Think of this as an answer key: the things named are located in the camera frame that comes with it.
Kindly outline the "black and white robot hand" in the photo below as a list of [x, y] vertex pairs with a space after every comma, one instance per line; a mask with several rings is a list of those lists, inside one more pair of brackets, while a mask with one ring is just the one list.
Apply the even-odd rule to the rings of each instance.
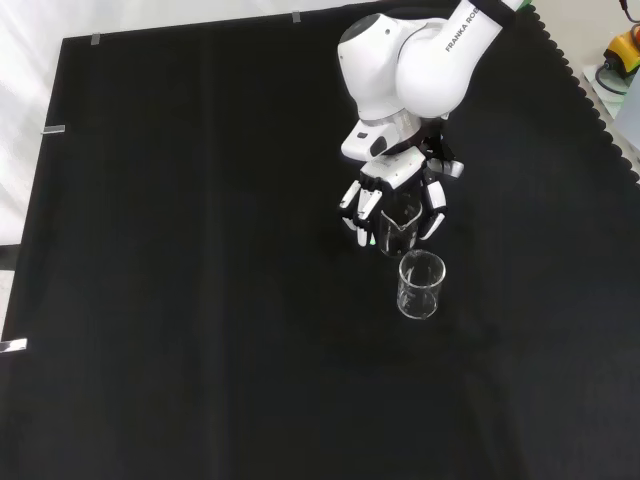
[[381, 155], [364, 163], [344, 194], [341, 218], [356, 233], [359, 246], [402, 256], [445, 220], [448, 207], [440, 178], [458, 178], [463, 171], [463, 163], [442, 160], [426, 147]]

